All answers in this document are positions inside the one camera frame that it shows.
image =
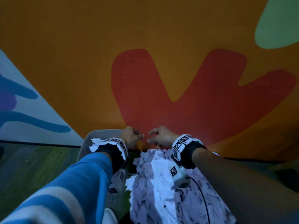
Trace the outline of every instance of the blue sleeve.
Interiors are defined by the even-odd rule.
[[[102,153],[88,154],[26,199],[0,224],[102,223],[112,164]]]

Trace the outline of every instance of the black cable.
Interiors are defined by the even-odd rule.
[[[190,178],[190,179],[192,179],[192,180],[195,182],[195,184],[197,185],[197,187],[198,187],[198,189],[200,190],[200,192],[202,193],[201,188],[199,187],[199,185],[197,184],[197,182],[194,180],[194,178],[192,178],[192,177],[186,177],[186,178]],[[206,203],[206,201],[205,201],[205,198],[204,198],[204,204],[205,204],[205,206],[206,206],[206,210],[207,210],[207,203]],[[207,220],[208,220],[209,224],[211,224],[211,222],[210,222],[210,216],[209,216],[209,212],[208,212],[208,210],[207,210]]]

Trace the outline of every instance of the white paper scraps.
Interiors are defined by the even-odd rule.
[[[89,147],[90,151],[91,152],[95,152],[98,148],[99,148],[99,145],[100,143],[102,142],[103,140],[100,139],[100,138],[93,138],[92,139],[92,146]]]
[[[186,188],[172,189],[174,182],[168,167],[174,161],[170,156],[170,150],[148,150],[134,159],[138,174],[126,181],[127,190],[131,191],[131,220],[135,224],[207,223],[205,204],[195,182]],[[204,193],[211,223],[235,223],[235,217],[200,171],[195,168],[187,173]]]

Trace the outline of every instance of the trash bin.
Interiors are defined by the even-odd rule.
[[[122,133],[122,130],[96,130],[96,131],[92,131],[90,132],[84,142],[83,145],[80,148],[78,157],[77,157],[77,162],[83,158],[84,156],[92,153],[89,149],[90,146],[92,146],[92,139],[93,138],[100,138],[100,139],[108,139],[108,138],[112,138],[112,137],[116,137],[119,138],[120,135]]]

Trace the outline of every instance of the right hand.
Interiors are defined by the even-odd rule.
[[[178,134],[171,132],[165,126],[155,128],[149,132],[149,135],[153,135],[152,138],[148,139],[147,142],[154,145],[172,146],[175,140],[179,137]]]

